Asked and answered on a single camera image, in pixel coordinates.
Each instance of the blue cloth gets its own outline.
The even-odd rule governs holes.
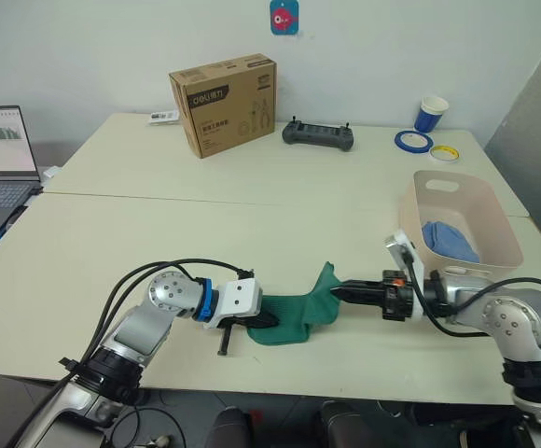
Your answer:
[[[439,255],[479,263],[479,257],[472,246],[454,227],[440,221],[428,221],[422,227],[422,234],[426,245]]]

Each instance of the blue tape roll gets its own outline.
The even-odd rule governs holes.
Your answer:
[[[422,154],[423,152],[428,152],[434,142],[425,133],[401,131],[395,136],[395,144],[404,151],[413,154]]]
[[[213,282],[210,278],[204,279],[204,304],[200,310],[200,314],[196,319],[198,322],[203,322],[205,319],[213,315],[213,310],[211,309],[211,303],[213,302]]]

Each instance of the cardboard box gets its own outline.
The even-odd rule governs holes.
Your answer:
[[[192,151],[204,158],[274,132],[276,75],[263,54],[171,73]]]

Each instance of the blue ring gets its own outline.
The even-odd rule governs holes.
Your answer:
[[[403,149],[404,151],[410,152],[412,154],[422,154],[424,152],[428,152],[430,148],[432,147],[432,145],[434,144],[434,142],[432,141],[432,138],[430,138],[425,133],[417,133],[418,135],[421,135],[423,138],[426,139],[427,141],[426,146],[425,147],[411,147],[403,143],[403,140],[401,140],[401,137],[405,135],[406,133],[417,133],[417,132],[401,131],[400,133],[397,133],[397,135],[395,136],[395,144],[401,149]]]
[[[203,322],[204,319],[213,315],[213,310],[211,310],[211,303],[213,301],[213,282],[210,278],[204,279],[204,305],[200,310],[200,314],[196,319],[198,322]]]

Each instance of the robotic arm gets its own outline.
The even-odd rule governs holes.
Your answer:
[[[381,282],[350,280],[331,292],[343,301],[380,306],[384,319],[414,320],[426,313],[492,336],[504,359],[503,379],[513,386],[513,402],[541,424],[541,291],[497,287],[477,295],[492,282],[438,273],[417,282],[416,275],[423,280],[423,266],[405,233],[385,243],[402,271],[384,271]]]
[[[123,407],[133,404],[142,370],[167,339],[176,317],[193,318],[225,333],[219,355],[227,353],[233,324],[266,328],[278,324],[260,313],[262,289],[252,276],[212,288],[210,279],[192,281],[183,273],[159,273],[142,303],[131,308],[106,335],[89,360],[63,359],[74,374],[17,440],[18,448],[95,448]]]

